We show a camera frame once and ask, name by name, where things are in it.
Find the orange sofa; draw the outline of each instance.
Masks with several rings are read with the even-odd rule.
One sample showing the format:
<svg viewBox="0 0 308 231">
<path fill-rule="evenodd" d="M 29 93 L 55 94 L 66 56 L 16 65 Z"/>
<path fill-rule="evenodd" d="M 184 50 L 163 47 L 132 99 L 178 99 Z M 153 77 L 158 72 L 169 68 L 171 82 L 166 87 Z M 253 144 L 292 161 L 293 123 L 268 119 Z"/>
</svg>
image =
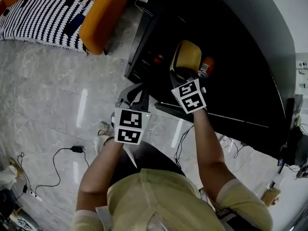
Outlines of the orange sofa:
<svg viewBox="0 0 308 231">
<path fill-rule="evenodd" d="M 1 0 L 0 14 L 18 0 Z M 89 52 L 103 52 L 127 0 L 96 0 L 87 14 L 79 36 Z"/>
</svg>

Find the ar tag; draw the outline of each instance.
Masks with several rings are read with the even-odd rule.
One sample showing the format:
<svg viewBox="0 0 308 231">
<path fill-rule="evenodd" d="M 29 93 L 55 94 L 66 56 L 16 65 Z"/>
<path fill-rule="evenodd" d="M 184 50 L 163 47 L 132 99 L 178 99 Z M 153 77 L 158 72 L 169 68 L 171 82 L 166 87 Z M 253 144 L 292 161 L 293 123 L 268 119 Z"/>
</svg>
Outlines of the ar tag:
<svg viewBox="0 0 308 231">
<path fill-rule="evenodd" d="M 173 89 L 172 93 L 187 114 L 206 107 L 200 90 L 199 79 L 195 79 Z"/>
<path fill-rule="evenodd" d="M 140 144 L 151 113 L 115 108 L 115 141 Z"/>
</svg>

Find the gray tile floor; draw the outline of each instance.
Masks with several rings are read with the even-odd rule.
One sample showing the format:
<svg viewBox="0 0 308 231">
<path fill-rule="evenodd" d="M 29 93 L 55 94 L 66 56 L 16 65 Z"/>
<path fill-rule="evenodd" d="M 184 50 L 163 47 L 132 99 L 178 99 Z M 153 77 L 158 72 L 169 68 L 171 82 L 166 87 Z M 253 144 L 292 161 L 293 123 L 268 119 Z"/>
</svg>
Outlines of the gray tile floor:
<svg viewBox="0 0 308 231">
<path fill-rule="evenodd" d="M 16 159 L 24 152 L 23 166 L 32 189 L 57 183 L 52 157 L 59 148 L 84 145 L 89 163 L 95 158 L 93 139 L 98 122 L 110 119 L 115 99 L 131 84 L 123 73 L 140 18 L 137 8 L 126 8 L 107 56 L 85 56 L 19 41 L 0 42 L 0 162 L 5 167 L 9 157 Z M 182 133 L 191 124 L 156 110 L 154 103 L 151 98 L 149 110 L 153 115 L 143 139 L 173 158 Z M 277 171 L 277 160 L 250 147 L 234 159 L 236 148 L 230 139 L 221 144 L 226 147 L 231 171 L 256 194 L 262 194 Z M 193 129 L 183 143 L 180 163 L 187 177 L 201 187 Z M 87 165 L 82 154 L 71 151 L 60 152 L 55 164 L 62 179 L 59 186 L 39 188 L 42 201 L 27 193 L 20 202 L 43 230 L 68 231 Z M 16 195 L 23 185 L 24 179 L 18 178 L 13 186 Z"/>
</svg>

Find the black and white striped throw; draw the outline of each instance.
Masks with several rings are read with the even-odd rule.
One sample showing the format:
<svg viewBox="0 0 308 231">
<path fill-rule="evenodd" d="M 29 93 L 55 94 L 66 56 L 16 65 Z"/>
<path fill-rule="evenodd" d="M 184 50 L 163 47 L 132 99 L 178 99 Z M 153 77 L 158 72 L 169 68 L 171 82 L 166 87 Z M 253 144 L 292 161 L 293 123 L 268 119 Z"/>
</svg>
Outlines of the black and white striped throw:
<svg viewBox="0 0 308 231">
<path fill-rule="evenodd" d="M 0 16 L 0 40 L 16 39 L 85 52 L 79 30 L 92 5 L 90 0 L 19 0 Z"/>
</svg>

